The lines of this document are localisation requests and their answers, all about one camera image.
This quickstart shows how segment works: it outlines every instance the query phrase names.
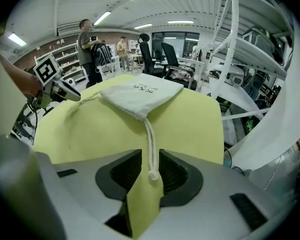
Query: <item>drawstring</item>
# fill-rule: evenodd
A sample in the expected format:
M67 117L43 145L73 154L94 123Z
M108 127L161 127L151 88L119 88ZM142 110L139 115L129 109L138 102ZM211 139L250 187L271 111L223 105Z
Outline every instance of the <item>drawstring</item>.
M149 178L153 181L158 179L157 172L157 152L156 152L156 139L154 130L152 129L151 123L147 118L143 120L146 133L148 135L148 146L149 146Z

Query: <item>gray shirt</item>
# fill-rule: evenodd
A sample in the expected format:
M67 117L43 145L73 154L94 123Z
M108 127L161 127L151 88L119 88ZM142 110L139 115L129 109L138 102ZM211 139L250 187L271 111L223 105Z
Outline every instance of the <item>gray shirt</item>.
M86 30L82 30L78 36L78 59L80 66L92 62L91 49L82 49L82 46L86 45L89 42L89 32Z

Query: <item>dark pants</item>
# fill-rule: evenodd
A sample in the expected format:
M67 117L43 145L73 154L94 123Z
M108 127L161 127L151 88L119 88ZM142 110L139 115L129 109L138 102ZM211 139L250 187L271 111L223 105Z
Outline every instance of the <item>dark pants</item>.
M100 72L96 72L98 69L96 69L96 66L92 62L83 64L82 67L85 69L89 79L89 82L86 84L85 88L89 88L94 86L96 83L102 82L102 76Z

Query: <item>ceiling light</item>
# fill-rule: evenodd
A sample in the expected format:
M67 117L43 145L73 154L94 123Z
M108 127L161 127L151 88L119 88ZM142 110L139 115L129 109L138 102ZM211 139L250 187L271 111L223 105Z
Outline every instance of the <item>ceiling light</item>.
M11 35L8 36L8 38L15 42L16 44L22 46L25 46L27 43L23 41L19 36L17 36L15 33L12 33Z
M192 20L171 20L168 21L169 24L177 24L177 23L188 23L193 24L194 22Z
M197 40L197 39L191 39L191 38L186 38L185 40L199 42L199 40Z
M110 11L107 11L102 15L93 25L98 25L100 22L102 22L109 14L111 14Z
M152 26L152 24L145 24L145 25L141 25L141 26L136 26L134 29L138 30L138 29L142 29L142 28L150 27L150 26Z

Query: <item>white drawstring bag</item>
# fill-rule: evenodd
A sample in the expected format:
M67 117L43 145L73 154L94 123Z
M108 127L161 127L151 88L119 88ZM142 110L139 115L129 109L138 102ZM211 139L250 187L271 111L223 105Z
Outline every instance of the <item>white drawstring bag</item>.
M184 86L149 74L100 91L102 97L136 119L143 121L149 145L149 178L158 179L156 140L147 115L175 96Z

